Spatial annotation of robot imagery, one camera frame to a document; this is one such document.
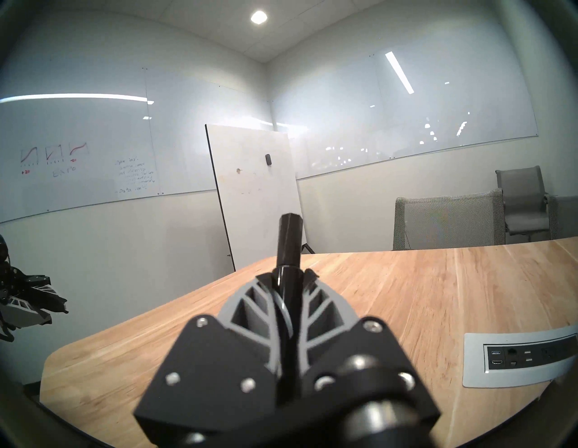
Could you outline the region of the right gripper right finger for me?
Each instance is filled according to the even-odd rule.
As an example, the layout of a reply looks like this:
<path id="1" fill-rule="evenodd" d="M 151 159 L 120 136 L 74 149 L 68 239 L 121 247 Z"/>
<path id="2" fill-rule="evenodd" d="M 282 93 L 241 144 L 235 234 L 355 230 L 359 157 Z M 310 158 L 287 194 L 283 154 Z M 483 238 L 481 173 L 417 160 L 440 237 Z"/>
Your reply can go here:
<path id="1" fill-rule="evenodd" d="M 358 317 L 311 269 L 301 303 L 296 365 L 300 395 L 322 415 L 315 435 L 336 447 L 435 447 L 440 411 L 387 324 Z"/>

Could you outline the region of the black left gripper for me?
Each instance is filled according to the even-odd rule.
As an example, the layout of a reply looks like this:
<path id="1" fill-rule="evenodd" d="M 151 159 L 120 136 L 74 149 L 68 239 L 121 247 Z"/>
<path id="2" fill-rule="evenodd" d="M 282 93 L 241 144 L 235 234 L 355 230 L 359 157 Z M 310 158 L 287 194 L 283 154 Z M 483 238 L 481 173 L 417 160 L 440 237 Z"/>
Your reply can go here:
<path id="1" fill-rule="evenodd" d="M 52 324 L 44 310 L 68 313 L 67 300 L 59 296 L 48 276 L 18 273 L 14 289 L 10 273 L 8 264 L 1 264 L 1 315 L 10 328 Z"/>

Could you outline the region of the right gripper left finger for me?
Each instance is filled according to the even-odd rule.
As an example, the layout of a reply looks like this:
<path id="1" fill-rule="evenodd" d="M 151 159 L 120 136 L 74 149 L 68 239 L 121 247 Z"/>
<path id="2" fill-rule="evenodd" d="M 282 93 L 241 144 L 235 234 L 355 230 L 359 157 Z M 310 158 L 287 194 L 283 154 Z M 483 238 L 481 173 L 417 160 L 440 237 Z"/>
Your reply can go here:
<path id="1" fill-rule="evenodd" d="M 271 273 L 230 296 L 217 317 L 195 316 L 167 353 L 133 415 L 158 447 L 183 446 L 272 415 L 282 377 L 280 297 Z"/>

